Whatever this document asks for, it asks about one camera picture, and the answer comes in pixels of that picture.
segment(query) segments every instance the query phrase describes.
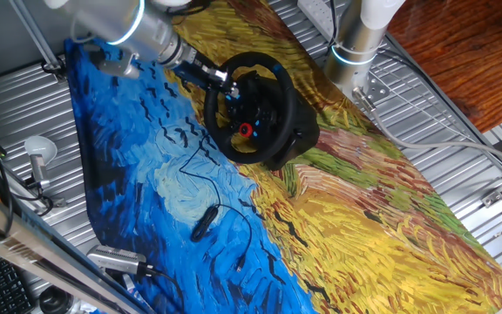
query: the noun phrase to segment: painted mat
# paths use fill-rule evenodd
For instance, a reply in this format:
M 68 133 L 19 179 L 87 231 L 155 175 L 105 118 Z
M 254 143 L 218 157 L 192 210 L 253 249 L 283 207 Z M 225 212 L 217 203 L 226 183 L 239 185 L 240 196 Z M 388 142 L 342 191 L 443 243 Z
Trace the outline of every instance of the painted mat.
M 215 1 L 178 32 L 217 63 L 244 51 L 277 58 L 318 110 L 321 138 L 278 172 L 234 165 L 211 140 L 200 144 L 204 92 L 146 63 L 137 64 L 140 80 L 107 76 L 82 47 L 66 43 L 88 214 L 103 244 L 142 253 L 175 277 L 187 313 L 492 313 L 502 306 L 502 269 L 265 2 Z M 189 240 L 217 202 L 210 182 L 180 171 L 195 152 L 185 170 L 213 180 L 221 202 L 241 211 L 251 230 L 220 208 L 205 238 Z M 179 309 L 169 282 L 145 279 L 139 288 L 157 311 Z

